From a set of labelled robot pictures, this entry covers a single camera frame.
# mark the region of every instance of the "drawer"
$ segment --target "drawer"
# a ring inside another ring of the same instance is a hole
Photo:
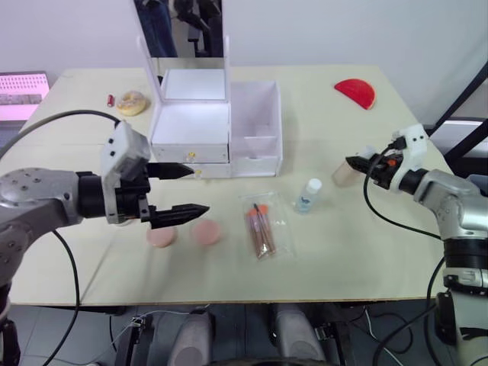
[[[278,157],[236,158],[232,161],[233,177],[274,177],[278,169]]]
[[[230,178],[232,170],[230,164],[185,164],[192,168],[195,174],[188,175],[186,178]]]
[[[229,150],[221,145],[152,145],[158,162],[228,163]]]

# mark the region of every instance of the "black cable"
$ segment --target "black cable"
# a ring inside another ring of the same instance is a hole
[[[117,347],[115,347],[114,334],[112,332],[112,315],[108,317],[108,331],[110,332],[110,342],[112,343],[112,348],[115,353],[117,353]]]
[[[75,279],[76,304],[75,304],[75,312],[73,313],[73,316],[71,318],[71,322],[69,322],[68,328],[66,329],[63,337],[61,338],[61,341],[59,341],[58,346],[56,346],[56,348],[54,349],[53,353],[51,353],[51,356],[49,356],[49,358],[43,363],[43,366],[47,366],[53,360],[53,358],[56,357],[58,351],[63,346],[64,342],[66,341],[66,338],[68,338],[68,335],[71,332],[71,329],[75,325],[76,317],[78,316],[79,307],[80,307],[78,270],[76,269],[75,258],[73,257],[73,253],[71,252],[71,249],[69,248],[68,243],[64,240],[64,238],[57,231],[55,231],[55,230],[53,230],[53,234],[63,244],[64,249],[66,249],[66,251],[68,253],[68,256],[69,256],[69,261],[71,262],[71,266],[73,268],[73,277]]]
[[[356,316],[355,318],[352,318],[351,320],[348,320],[348,323],[355,322],[356,320],[360,320],[364,315],[366,314],[366,307],[363,307],[363,311],[361,311],[361,314]]]
[[[369,209],[371,211],[373,211],[373,213],[378,216],[379,218],[385,220],[386,222],[388,223],[391,223],[392,225],[395,225],[395,226],[398,226],[398,227],[401,227],[403,229],[407,229],[407,230],[410,230],[410,231],[413,231],[415,233],[419,233],[419,234],[423,234],[423,235],[427,235],[427,236],[431,236],[432,238],[436,238],[436,239],[439,239],[441,240],[441,237],[439,235],[435,235],[435,234],[432,234],[432,233],[429,233],[427,231],[424,231],[424,230],[420,230],[420,229],[416,229],[416,228],[413,228],[413,227],[410,227],[410,226],[407,226],[407,225],[403,225],[402,223],[398,223],[396,221],[393,221],[393,220],[390,220],[389,218],[383,216],[381,213],[379,213],[378,211],[376,211],[376,209],[373,207],[373,205],[371,204],[371,202],[369,201],[369,197],[368,197],[368,182],[369,182],[369,179],[371,177],[371,174],[373,173],[373,170],[374,168],[376,167],[376,165],[378,165],[378,163],[380,162],[380,160],[385,156],[385,154],[388,152],[388,150],[391,150],[391,146],[388,146],[385,150],[383,150],[373,161],[373,163],[371,164],[371,166],[369,167],[368,169],[368,173],[366,174],[366,178],[364,178],[364,184],[363,184],[363,195],[364,195],[364,200],[366,201],[366,205],[369,207]]]
[[[45,124],[48,124],[49,122],[52,122],[54,120],[58,120],[63,117],[68,117],[68,116],[74,116],[77,114],[94,114],[96,116],[101,116],[108,118],[109,120],[112,120],[115,124],[115,127],[120,123],[120,120],[117,117],[112,116],[111,114],[105,113],[105,112],[100,112],[100,111],[93,111],[91,109],[77,109],[74,111],[67,111],[67,112],[61,112],[58,114],[53,114],[52,116],[46,117],[42,120],[39,120],[32,126],[29,126],[25,130],[22,130],[18,135],[10,139],[1,149],[0,149],[0,159],[9,151],[13,145],[15,145],[20,139],[24,138],[26,135],[31,133],[32,131],[36,130],[39,127],[42,127]]]
[[[444,264],[445,259],[444,257],[441,258],[439,263],[434,269],[432,276],[429,280],[429,285],[427,287],[427,296],[425,297],[425,308],[428,309],[430,306],[430,299],[432,295],[432,287],[434,286],[434,280],[437,277],[437,273],[441,270],[442,265]],[[429,351],[431,359],[434,361],[436,366],[442,366],[442,363],[439,361],[437,355],[435,354],[434,348],[432,347],[432,342],[429,335],[429,315],[424,318],[424,337],[425,337],[425,344],[427,345],[427,350]]]
[[[471,362],[470,366],[474,366],[475,364],[477,364],[478,362],[482,361],[482,360],[486,360],[488,359],[488,356],[483,356],[483,357],[480,357],[478,358],[477,360],[474,360],[473,362]]]
[[[374,351],[374,356],[373,356],[373,366],[378,366],[378,362],[380,360],[380,354],[384,350],[384,348],[387,346],[388,342],[391,341],[398,333],[402,332],[404,329],[409,328],[412,326],[414,322],[417,320],[428,316],[432,311],[434,311],[436,308],[435,305],[429,307],[427,310],[422,311],[419,315],[411,319],[410,321],[406,322],[402,326],[396,328],[392,333],[390,333],[381,343],[376,347],[376,351]]]
[[[400,314],[397,314],[397,313],[380,313],[377,315],[371,314],[371,318],[382,318],[383,316],[393,316],[393,317],[401,320],[403,322],[403,324],[408,323],[407,320],[403,316],[401,316]],[[406,354],[412,348],[412,345],[413,345],[413,332],[412,332],[411,328],[408,328],[408,331],[409,331],[409,342],[406,345],[406,347],[400,351],[395,351],[392,348],[389,348],[389,350],[397,353],[398,355]]]
[[[358,324],[355,324],[353,322],[357,321],[357,320],[360,320],[360,318],[362,318],[365,314],[366,314],[366,307],[364,307],[364,312],[357,318],[354,318],[354,319],[351,319],[351,320],[347,320],[340,312],[339,312],[341,318],[344,319],[344,321],[347,323],[347,324],[351,324],[352,326],[354,326],[357,330],[360,330],[361,332],[363,332],[366,336],[368,336],[369,338],[371,338],[374,342],[376,343],[380,343],[381,340],[380,339],[377,339],[375,337],[373,337],[369,331],[363,329],[361,326],[359,326]],[[404,353],[407,353],[409,351],[409,348],[404,348],[404,349],[394,349],[394,348],[391,348],[389,347],[388,348],[390,351],[394,352],[394,353],[397,353],[398,355],[402,355]]]

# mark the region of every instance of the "white wall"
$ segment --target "white wall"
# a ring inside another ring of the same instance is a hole
[[[0,72],[141,66],[127,0],[0,1]]]
[[[223,16],[233,65],[376,64],[423,124],[488,58],[486,0],[224,0]]]

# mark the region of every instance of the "small bottle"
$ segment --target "small bottle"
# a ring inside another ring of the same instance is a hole
[[[322,188],[322,182],[317,178],[312,178],[303,187],[302,193],[297,200],[297,211],[300,214],[306,214],[310,211],[313,204],[319,197],[319,191]]]

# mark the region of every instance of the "pink round sponge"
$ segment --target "pink round sponge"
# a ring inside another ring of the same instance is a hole
[[[222,230],[213,220],[200,220],[191,227],[191,237],[201,246],[211,246],[220,240]]]
[[[146,233],[146,238],[147,242],[152,246],[155,246],[156,248],[165,248],[175,241],[176,228],[173,226],[154,230],[149,228]]]

